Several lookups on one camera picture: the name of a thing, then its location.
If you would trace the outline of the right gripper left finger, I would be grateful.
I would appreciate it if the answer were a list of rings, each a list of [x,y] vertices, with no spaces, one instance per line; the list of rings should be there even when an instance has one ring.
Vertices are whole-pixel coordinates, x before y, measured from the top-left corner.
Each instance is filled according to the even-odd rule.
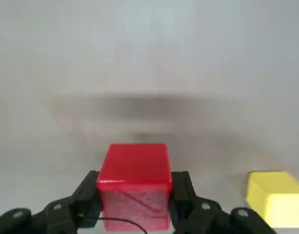
[[[76,234],[95,227],[101,213],[98,171],[90,171],[72,195],[50,202],[32,214],[28,208],[11,209],[0,216],[0,234]]]

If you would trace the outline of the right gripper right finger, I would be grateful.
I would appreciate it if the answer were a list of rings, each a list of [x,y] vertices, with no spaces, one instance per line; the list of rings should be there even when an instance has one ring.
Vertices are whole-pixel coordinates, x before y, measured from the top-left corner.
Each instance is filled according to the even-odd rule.
[[[252,209],[225,212],[213,200],[196,195],[189,172],[172,172],[171,222],[176,234],[272,234]]]

